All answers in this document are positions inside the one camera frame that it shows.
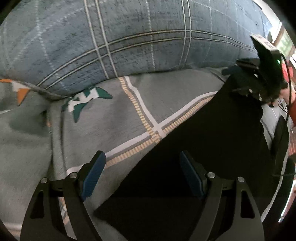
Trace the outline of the person's right hand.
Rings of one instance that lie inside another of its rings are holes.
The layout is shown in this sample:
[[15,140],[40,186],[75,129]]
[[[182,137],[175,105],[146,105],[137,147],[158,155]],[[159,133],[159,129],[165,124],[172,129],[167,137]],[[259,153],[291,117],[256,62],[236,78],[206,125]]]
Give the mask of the person's right hand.
[[295,107],[295,89],[292,87],[290,90],[290,81],[286,77],[285,81],[287,82],[287,88],[280,91],[280,98],[282,98],[288,107],[288,115],[292,119],[293,126],[296,124],[296,107]]

